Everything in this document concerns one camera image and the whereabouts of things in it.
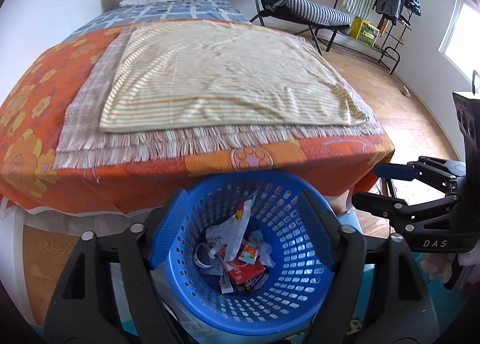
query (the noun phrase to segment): parquet floor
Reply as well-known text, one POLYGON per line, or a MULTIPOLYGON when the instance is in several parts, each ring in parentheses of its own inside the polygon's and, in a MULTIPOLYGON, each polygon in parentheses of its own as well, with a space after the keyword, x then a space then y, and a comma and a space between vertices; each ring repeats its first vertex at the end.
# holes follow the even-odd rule
POLYGON ((43 326, 53 291, 78 237, 23 227, 23 272, 35 322, 43 326))
MULTIPOLYGON (((370 105, 378 121, 395 145, 392 162, 406 164, 420 155, 457 159, 450 142, 426 110, 411 95, 405 97, 399 90, 403 82, 388 70, 354 55, 331 50, 323 53, 325 59, 351 84, 370 105)), ((396 181, 397 196, 409 204, 441 198, 443 195, 419 181, 396 181)), ((376 237, 387 237, 388 220, 357 212, 363 231, 376 237)))

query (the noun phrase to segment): white wall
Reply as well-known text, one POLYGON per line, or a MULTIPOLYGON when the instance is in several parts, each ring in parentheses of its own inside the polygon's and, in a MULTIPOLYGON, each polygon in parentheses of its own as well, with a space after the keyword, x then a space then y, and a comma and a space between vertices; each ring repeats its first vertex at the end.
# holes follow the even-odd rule
POLYGON ((0 104, 47 48, 105 10, 114 0, 5 0, 0 8, 0 104))
POLYGON ((452 91, 469 91, 471 83, 439 51, 455 0, 420 0, 422 16, 412 17, 412 31, 401 46, 397 74, 435 117, 459 158, 464 158, 452 91))

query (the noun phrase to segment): plastic bag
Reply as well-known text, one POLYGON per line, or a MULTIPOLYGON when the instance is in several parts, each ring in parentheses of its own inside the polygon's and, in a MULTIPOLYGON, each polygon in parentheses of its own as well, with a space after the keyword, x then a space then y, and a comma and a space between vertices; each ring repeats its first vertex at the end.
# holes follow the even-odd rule
MULTIPOLYGON (((136 334, 133 321, 131 320, 130 309, 128 307, 127 296, 123 286, 122 272, 120 264, 110 264, 113 292, 115 295, 115 302, 117 304, 118 314, 123 328, 131 327, 133 329, 126 329, 130 333, 136 334)), ((177 299, 175 293, 170 288, 167 278, 163 273, 163 267, 160 265, 156 270, 150 272, 154 281, 155 287, 161 293, 163 304, 166 306, 174 318, 183 326, 187 333, 193 337, 213 336, 221 334, 220 330, 212 328, 203 323, 200 319, 191 314, 177 299)))
POLYGON ((97 237, 120 234, 138 221, 140 221, 140 218, 129 218, 124 214, 99 214, 79 217, 54 210, 42 211, 25 217, 25 224, 36 229, 75 236, 81 236, 83 232, 91 230, 97 237))
POLYGON ((210 226, 205 231, 205 238, 210 247, 208 255, 215 258, 215 255, 222 249, 229 240, 230 229, 232 227, 235 215, 232 215, 225 222, 210 226))
POLYGON ((275 262, 272 260, 270 256, 272 254, 272 245, 268 242, 263 242, 260 245, 260 250, 258 251, 258 259, 263 266, 268 268, 273 268, 275 266, 275 262))
POLYGON ((250 212, 255 202, 257 192, 255 191, 243 203, 238 206, 237 213, 233 216, 234 220, 230 227, 230 233, 225 250, 225 261, 232 261, 240 250, 241 241, 248 221, 250 220, 250 212))

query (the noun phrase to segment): bed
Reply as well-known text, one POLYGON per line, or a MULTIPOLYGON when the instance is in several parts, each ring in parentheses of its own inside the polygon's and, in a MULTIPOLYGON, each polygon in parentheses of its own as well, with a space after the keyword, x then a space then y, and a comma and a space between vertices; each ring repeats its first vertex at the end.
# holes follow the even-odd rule
POLYGON ((23 314, 31 324, 43 325, 56 282, 75 245, 71 234, 78 236, 88 223, 98 225, 96 219, 77 227, 79 222, 65 225, 62 213, 69 215, 64 218, 103 218, 100 227, 114 233, 128 226, 120 219, 164 204, 175 188, 188 189, 210 174, 268 168, 295 173, 333 198, 347 190, 369 190, 376 182, 373 167, 391 159, 394 147, 382 130, 360 135, 346 130, 208 154, 54 169, 66 108, 122 28, 152 20, 191 19, 250 25, 227 0, 119 7, 40 55, 0 108, 0 211, 16 210, 15 231, 23 233, 23 268, 17 270, 16 281, 24 309, 33 311, 30 318, 28 312, 23 314), (37 215, 26 215, 19 206, 37 215))

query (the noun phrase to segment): chair leg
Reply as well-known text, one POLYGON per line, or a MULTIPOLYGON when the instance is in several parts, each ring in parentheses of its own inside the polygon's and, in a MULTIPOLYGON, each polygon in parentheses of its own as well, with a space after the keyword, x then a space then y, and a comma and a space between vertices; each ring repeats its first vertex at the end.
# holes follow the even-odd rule
POLYGON ((335 36, 337 36, 337 32, 338 32, 337 29, 335 29, 335 30, 333 31, 332 37, 330 38, 330 41, 328 42, 327 52, 329 52, 330 49, 332 48, 333 41, 335 40, 335 36))
POLYGON ((310 33, 311 33, 311 37, 314 39, 313 41, 315 42, 315 45, 317 46, 317 50, 318 50, 318 53, 320 55, 322 55, 322 51, 320 50, 320 46, 318 45, 318 40, 317 40, 317 37, 315 36, 314 34, 314 31, 313 29, 311 28, 311 26, 308 26, 309 30, 310 30, 310 33))
POLYGON ((256 19, 258 19, 260 17, 259 14, 257 14, 253 19, 250 20, 251 23, 253 23, 256 19))
POLYGON ((304 29, 303 31, 300 31, 300 32, 297 32, 297 33, 294 33, 294 35, 299 36, 299 35, 302 35, 302 33, 308 32, 308 31, 310 31, 310 28, 304 29))

